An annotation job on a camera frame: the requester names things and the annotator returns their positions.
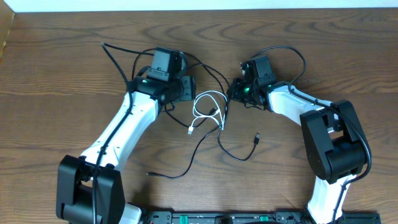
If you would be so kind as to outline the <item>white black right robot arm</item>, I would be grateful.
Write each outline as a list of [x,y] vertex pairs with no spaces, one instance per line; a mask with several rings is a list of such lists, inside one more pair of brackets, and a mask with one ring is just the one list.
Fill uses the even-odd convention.
[[307,210],[315,223],[336,223],[350,184],[366,177],[371,150],[351,102],[320,100],[278,82],[270,65],[241,64],[242,78],[228,90],[246,107],[281,114],[302,130],[307,159],[316,175]]

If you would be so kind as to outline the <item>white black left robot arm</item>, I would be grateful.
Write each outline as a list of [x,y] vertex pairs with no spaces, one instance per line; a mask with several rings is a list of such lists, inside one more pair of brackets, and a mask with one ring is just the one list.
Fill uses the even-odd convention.
[[195,97],[192,76],[169,81],[136,77],[101,136],[79,157],[58,167],[56,216],[68,223],[139,223],[142,210],[125,201],[121,174],[128,157],[161,107]]

